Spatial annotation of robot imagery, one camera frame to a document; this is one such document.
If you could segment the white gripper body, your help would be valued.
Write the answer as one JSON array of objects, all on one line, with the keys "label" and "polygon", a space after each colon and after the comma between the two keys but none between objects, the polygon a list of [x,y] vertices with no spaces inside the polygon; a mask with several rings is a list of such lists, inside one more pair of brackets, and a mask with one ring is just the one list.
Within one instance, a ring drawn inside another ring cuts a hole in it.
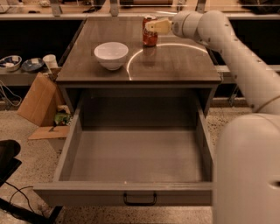
[{"label": "white gripper body", "polygon": [[171,30],[174,35],[184,39],[197,39],[198,25],[202,14],[197,11],[181,11],[171,21]]}]

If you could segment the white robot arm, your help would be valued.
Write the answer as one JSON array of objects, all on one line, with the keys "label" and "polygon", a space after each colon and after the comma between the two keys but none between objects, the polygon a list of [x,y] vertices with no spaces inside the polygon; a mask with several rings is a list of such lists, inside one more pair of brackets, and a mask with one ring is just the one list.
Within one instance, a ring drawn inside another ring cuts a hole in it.
[{"label": "white robot arm", "polygon": [[213,224],[280,224],[280,76],[235,35],[220,11],[181,11],[145,25],[216,51],[252,112],[229,122],[213,161]]}]

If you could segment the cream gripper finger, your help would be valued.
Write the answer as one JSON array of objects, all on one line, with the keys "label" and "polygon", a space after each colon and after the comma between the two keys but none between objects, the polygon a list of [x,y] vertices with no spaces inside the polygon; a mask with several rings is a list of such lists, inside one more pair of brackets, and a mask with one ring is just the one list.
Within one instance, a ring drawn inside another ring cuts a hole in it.
[{"label": "cream gripper finger", "polygon": [[148,32],[168,34],[172,29],[172,21],[167,17],[160,18],[158,20],[151,20],[145,24],[145,29]]}]

